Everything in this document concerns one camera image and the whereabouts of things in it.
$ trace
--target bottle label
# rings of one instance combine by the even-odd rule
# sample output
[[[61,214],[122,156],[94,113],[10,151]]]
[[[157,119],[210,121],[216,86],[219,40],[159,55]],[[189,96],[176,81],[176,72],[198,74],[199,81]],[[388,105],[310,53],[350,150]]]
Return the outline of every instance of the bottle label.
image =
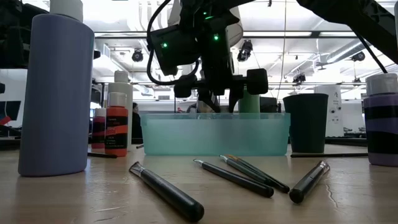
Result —
[[[128,117],[107,116],[105,149],[126,149]]]
[[[92,143],[105,143],[105,122],[93,123]]]

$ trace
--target black cup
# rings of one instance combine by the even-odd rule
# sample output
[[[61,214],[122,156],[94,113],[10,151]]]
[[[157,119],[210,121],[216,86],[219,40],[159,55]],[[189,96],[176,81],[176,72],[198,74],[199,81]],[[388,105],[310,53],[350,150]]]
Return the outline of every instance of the black cup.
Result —
[[[291,114],[290,143],[293,152],[323,153],[325,150],[328,95],[299,94],[284,98]]]

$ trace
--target black wire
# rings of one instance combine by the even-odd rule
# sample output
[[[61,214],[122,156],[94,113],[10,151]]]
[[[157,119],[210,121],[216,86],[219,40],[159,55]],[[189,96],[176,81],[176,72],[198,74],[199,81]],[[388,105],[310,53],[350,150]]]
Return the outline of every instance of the black wire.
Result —
[[[152,37],[150,36],[150,30],[152,29],[152,25],[156,19],[156,17],[159,15],[159,13],[163,10],[163,8],[170,2],[171,0],[165,0],[155,11],[155,13],[153,14],[153,16],[150,18],[149,23],[148,23],[148,28],[147,28],[147,41],[148,41],[148,45],[150,48],[150,53],[149,53],[149,60],[148,60],[148,65],[147,65],[147,74],[148,74],[148,78],[151,82],[155,83],[156,85],[175,85],[178,84],[180,81],[182,80],[174,80],[174,81],[169,81],[169,82],[162,82],[162,81],[158,81],[156,80],[152,74],[150,73],[150,67],[152,65],[152,60],[154,59],[154,46],[152,43]],[[195,75],[196,72],[198,71],[199,68],[199,60],[197,60],[195,62],[195,68],[193,69],[193,71],[191,73],[189,73],[187,76],[189,75]]]
[[[361,35],[359,35],[357,32],[354,32],[355,35],[358,37],[358,39],[362,42],[362,44],[365,46],[366,50],[371,54],[372,58],[376,63],[379,65],[380,69],[383,71],[383,73],[388,73],[384,65],[380,62],[380,60],[377,58],[377,56],[373,53],[371,48],[369,47],[368,43],[366,43],[365,39]]]

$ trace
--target wooden table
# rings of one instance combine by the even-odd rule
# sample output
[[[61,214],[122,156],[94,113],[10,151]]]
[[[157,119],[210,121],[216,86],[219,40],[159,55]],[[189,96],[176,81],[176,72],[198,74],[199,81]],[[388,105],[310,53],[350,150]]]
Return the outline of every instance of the wooden table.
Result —
[[[327,152],[365,148],[327,146]],[[235,172],[217,157],[198,157]],[[0,152],[0,223],[187,223],[128,172],[134,161],[159,174],[205,207],[200,223],[398,223],[398,169],[362,158],[327,159],[331,171],[303,204],[287,194],[264,198],[201,168],[193,157],[89,158],[85,172],[44,178],[17,173],[18,152]],[[245,157],[293,187],[319,159]]]

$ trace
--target teal plastic tub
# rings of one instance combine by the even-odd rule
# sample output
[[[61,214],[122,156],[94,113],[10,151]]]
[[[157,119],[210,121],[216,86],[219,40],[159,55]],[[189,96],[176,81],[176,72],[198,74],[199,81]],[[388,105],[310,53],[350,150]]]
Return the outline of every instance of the teal plastic tub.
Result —
[[[290,114],[144,114],[150,156],[283,156]]]

